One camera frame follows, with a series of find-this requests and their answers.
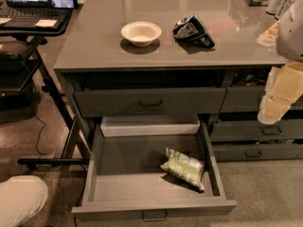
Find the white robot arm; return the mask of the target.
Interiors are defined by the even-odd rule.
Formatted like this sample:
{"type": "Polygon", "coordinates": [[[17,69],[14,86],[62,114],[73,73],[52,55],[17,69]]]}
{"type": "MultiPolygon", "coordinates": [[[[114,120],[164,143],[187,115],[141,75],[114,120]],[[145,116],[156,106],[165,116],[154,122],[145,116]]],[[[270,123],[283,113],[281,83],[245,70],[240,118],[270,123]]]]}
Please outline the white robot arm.
{"type": "Polygon", "coordinates": [[[276,52],[288,60],[268,75],[258,112],[258,121],[273,125],[303,95],[303,0],[296,0],[281,16],[276,52]]]}

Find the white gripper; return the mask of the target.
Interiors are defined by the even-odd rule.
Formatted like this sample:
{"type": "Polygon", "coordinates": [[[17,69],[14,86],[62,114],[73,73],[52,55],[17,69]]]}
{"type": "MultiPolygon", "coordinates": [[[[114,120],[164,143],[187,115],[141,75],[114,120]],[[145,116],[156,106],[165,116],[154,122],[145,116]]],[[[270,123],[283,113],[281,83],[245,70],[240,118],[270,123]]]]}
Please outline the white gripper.
{"type": "Polygon", "coordinates": [[[290,61],[281,68],[273,67],[265,86],[267,96],[259,105],[258,121],[265,125],[273,125],[303,95],[303,63],[290,61]]]}

